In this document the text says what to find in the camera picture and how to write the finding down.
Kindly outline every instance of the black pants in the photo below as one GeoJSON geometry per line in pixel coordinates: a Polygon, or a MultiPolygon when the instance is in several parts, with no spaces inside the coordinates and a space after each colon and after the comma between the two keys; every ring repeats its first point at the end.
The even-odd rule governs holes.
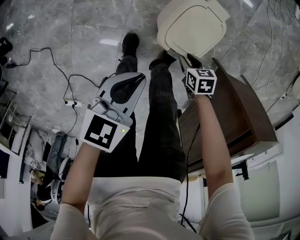
{"type": "MultiPolygon", "coordinates": [[[[117,74],[137,72],[137,59],[125,56],[117,74]]],[[[151,72],[149,87],[150,113],[142,151],[137,161],[135,149],[135,114],[133,124],[112,153],[101,152],[94,177],[168,177],[183,182],[186,159],[176,127],[177,103],[173,95],[172,77],[165,64],[151,72]]]]}

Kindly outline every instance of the dark wooden table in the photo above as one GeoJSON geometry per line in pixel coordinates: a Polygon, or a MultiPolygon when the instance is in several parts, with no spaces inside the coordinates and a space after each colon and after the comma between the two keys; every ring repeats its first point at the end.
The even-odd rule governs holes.
{"type": "MultiPolygon", "coordinates": [[[[231,156],[258,155],[277,144],[274,127],[259,98],[246,79],[241,82],[227,74],[218,60],[217,84],[211,100],[231,156]]],[[[181,142],[187,156],[199,124],[196,103],[190,102],[179,117],[181,142]]],[[[190,152],[188,172],[203,168],[200,130],[190,152]]]]}

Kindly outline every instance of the beige sleeve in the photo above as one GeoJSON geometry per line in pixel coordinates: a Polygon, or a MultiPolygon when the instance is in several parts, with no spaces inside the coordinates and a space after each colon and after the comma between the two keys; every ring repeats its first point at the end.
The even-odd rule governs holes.
{"type": "Polygon", "coordinates": [[[83,214],[69,204],[62,204],[56,219],[51,240],[96,240],[89,230],[83,214]]]}
{"type": "Polygon", "coordinates": [[[211,196],[207,212],[200,221],[199,234],[208,240],[254,240],[250,223],[240,206],[233,183],[219,187],[211,196]]]}

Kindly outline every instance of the power strip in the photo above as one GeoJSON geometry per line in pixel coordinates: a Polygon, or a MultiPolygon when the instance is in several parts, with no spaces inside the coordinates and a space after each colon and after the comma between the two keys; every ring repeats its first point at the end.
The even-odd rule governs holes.
{"type": "Polygon", "coordinates": [[[74,100],[73,99],[65,99],[65,104],[66,106],[73,106],[75,105],[75,107],[81,107],[82,106],[82,101],[81,100],[74,100]]]}

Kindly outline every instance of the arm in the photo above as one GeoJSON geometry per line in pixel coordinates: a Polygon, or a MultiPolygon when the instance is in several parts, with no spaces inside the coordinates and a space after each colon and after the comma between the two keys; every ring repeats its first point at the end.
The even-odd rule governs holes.
{"type": "Polygon", "coordinates": [[[64,185],[61,202],[74,206],[82,214],[89,197],[99,154],[99,149],[83,143],[64,185]]]}
{"type": "Polygon", "coordinates": [[[210,100],[196,95],[200,122],[202,158],[209,198],[222,185],[233,182],[231,159],[227,144],[210,100]]]}

